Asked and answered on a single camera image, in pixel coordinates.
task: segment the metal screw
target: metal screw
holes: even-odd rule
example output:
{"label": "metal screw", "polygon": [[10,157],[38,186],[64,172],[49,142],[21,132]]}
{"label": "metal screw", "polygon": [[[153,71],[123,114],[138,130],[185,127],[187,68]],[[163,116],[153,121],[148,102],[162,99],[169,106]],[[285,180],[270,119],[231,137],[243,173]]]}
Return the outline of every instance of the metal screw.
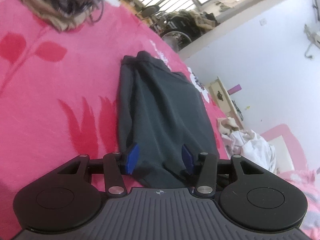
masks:
{"label": "metal screw", "polygon": [[197,188],[197,191],[201,194],[210,194],[213,191],[213,189],[209,186],[200,186]]}
{"label": "metal screw", "polygon": [[119,187],[119,186],[113,186],[113,187],[109,188],[108,191],[111,194],[119,195],[119,194],[124,192],[124,188],[123,187]]}

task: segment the white cloth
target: white cloth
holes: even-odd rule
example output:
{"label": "white cloth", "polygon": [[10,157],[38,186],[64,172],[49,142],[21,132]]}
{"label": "white cloth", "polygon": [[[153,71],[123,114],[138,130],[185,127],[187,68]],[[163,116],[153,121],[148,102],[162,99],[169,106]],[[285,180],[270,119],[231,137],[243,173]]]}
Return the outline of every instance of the white cloth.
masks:
{"label": "white cloth", "polygon": [[252,130],[233,131],[221,135],[229,158],[241,155],[276,174],[276,151],[264,138]]}

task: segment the brown cloth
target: brown cloth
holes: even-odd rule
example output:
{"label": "brown cloth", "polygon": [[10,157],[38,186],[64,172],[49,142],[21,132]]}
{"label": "brown cloth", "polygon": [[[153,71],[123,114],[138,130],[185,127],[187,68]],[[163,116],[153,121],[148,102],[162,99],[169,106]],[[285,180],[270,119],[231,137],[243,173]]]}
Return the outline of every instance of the brown cloth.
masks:
{"label": "brown cloth", "polygon": [[51,23],[60,32],[75,29],[85,21],[85,19],[91,14],[92,11],[92,9],[90,8],[79,15],[65,17],[50,5],[49,0],[21,1],[25,3],[28,8],[39,18]]}

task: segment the electrical outlet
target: electrical outlet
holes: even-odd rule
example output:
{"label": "electrical outlet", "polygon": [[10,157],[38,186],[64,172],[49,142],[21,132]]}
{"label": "electrical outlet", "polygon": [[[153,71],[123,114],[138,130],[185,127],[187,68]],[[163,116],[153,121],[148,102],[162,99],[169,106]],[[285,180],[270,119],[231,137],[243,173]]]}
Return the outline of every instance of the electrical outlet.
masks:
{"label": "electrical outlet", "polygon": [[261,19],[259,22],[261,26],[264,26],[268,23],[266,18]]}

